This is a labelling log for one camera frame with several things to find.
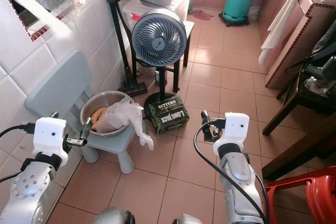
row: fan base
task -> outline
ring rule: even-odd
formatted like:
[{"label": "fan base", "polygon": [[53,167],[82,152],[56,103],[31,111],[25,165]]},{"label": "fan base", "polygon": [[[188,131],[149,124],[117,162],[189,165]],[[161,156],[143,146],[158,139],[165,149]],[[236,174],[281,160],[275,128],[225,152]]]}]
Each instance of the fan base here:
[{"label": "fan base", "polygon": [[[163,100],[171,98],[173,96],[174,96],[173,94],[165,93]],[[161,101],[161,99],[160,99],[160,93],[159,92],[150,95],[146,99],[145,104],[144,104],[144,110],[145,110],[146,115],[150,115],[150,113],[151,113],[151,110],[149,109],[149,105],[152,104],[152,103],[160,102],[160,101]]]}]

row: white plastic bag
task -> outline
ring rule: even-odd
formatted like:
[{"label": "white plastic bag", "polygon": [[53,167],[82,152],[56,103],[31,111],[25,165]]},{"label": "white plastic bag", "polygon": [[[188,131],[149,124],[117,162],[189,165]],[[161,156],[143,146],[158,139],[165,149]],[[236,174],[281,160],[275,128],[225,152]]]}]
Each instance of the white plastic bag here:
[{"label": "white plastic bag", "polygon": [[142,132],[142,110],[138,103],[130,103],[128,98],[123,98],[120,102],[111,105],[106,113],[97,122],[97,132],[106,133],[119,129],[127,125],[129,120],[134,126],[135,132],[140,139],[142,146],[148,144],[152,151],[154,148],[153,140],[150,136]]}]

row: fan grille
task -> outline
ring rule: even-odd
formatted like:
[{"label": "fan grille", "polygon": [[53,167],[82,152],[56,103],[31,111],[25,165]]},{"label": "fan grille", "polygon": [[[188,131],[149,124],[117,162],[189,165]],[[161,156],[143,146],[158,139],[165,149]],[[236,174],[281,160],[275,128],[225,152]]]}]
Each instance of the fan grille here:
[{"label": "fan grille", "polygon": [[186,47],[186,34],[174,17],[154,13],[136,23],[132,41],[140,59],[149,65],[164,67],[181,58]]}]

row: electric fan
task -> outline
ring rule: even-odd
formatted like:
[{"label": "electric fan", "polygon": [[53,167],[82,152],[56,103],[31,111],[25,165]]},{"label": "electric fan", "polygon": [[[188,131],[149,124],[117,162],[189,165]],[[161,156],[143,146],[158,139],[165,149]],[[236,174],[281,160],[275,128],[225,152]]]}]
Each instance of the electric fan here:
[{"label": "electric fan", "polygon": [[172,11],[153,9],[135,24],[132,42],[137,57],[159,71],[160,92],[149,96],[144,104],[145,113],[149,115],[150,104],[174,96],[165,93],[165,67],[182,57],[187,43],[185,28]]}]

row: fan stand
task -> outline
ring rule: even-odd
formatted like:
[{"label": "fan stand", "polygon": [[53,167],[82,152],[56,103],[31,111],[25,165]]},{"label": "fan stand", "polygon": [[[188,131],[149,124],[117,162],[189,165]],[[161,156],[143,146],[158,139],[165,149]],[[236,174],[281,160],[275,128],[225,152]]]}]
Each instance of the fan stand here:
[{"label": "fan stand", "polygon": [[165,71],[166,71],[165,67],[159,67],[157,69],[159,71],[160,91],[150,95],[146,99],[145,104],[144,104],[144,110],[145,110],[146,115],[150,115],[150,112],[151,112],[149,108],[150,104],[160,102],[160,101],[163,101],[165,99],[168,99],[174,96],[173,94],[165,92]]}]

